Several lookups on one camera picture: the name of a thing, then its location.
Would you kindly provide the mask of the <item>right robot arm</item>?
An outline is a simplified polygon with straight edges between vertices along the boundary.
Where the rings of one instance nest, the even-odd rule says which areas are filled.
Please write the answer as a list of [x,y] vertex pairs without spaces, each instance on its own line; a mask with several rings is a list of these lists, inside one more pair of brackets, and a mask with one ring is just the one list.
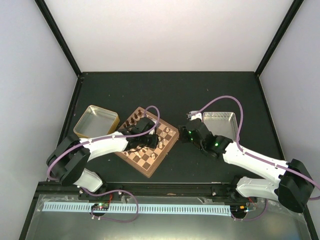
[[278,160],[249,150],[236,141],[214,135],[200,119],[193,119],[179,126],[179,138],[183,143],[192,143],[203,154],[221,158],[230,165],[241,167],[258,176],[243,176],[228,187],[228,198],[234,202],[243,197],[258,197],[278,201],[288,210],[303,213],[316,183],[305,165],[297,159]]

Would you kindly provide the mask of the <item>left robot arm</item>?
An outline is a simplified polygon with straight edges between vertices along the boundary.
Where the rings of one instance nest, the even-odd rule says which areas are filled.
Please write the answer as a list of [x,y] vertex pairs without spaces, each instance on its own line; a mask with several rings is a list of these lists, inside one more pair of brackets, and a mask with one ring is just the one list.
[[108,192],[102,178],[86,169],[87,162],[98,157],[133,150],[136,147],[156,148],[159,122],[144,116],[135,125],[96,138],[67,136],[46,160],[47,178],[62,186],[79,186],[97,200]]

